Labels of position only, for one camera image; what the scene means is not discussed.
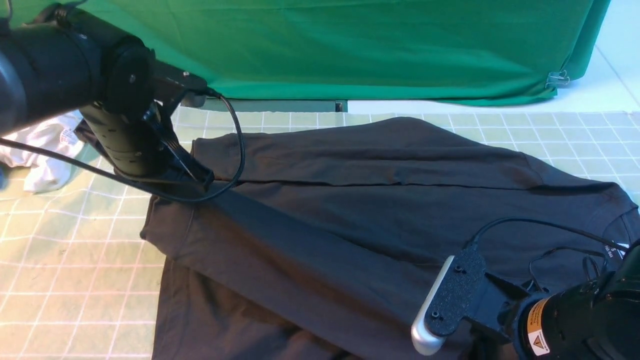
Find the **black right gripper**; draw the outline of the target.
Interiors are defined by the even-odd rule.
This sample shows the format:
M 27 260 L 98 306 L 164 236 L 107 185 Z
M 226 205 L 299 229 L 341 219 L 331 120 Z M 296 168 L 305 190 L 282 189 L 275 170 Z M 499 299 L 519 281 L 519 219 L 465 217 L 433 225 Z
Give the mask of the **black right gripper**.
M 521 325 L 528 289 L 491 273 L 462 275 L 472 294 L 462 318 L 472 339 L 464 360 L 529 360 Z

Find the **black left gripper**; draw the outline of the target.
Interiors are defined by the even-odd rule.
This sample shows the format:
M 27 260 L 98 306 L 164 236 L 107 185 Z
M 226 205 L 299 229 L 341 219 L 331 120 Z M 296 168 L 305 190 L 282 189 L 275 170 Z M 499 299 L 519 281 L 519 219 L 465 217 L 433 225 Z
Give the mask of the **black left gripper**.
M 115 155 L 116 173 L 133 182 L 166 190 L 170 186 L 205 192 L 213 172 L 179 143 L 166 109 L 150 104 L 141 119 L 125 133 L 129 148 Z

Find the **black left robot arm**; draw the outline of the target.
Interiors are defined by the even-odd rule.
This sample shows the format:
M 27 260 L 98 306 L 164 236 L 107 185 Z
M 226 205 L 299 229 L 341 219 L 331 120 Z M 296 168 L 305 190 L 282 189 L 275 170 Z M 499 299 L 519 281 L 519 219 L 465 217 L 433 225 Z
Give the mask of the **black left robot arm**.
M 170 117 L 205 79 L 157 59 L 137 36 L 75 4 L 1 27 L 1 134 L 74 110 L 117 176 L 203 192 L 213 172 L 179 143 Z

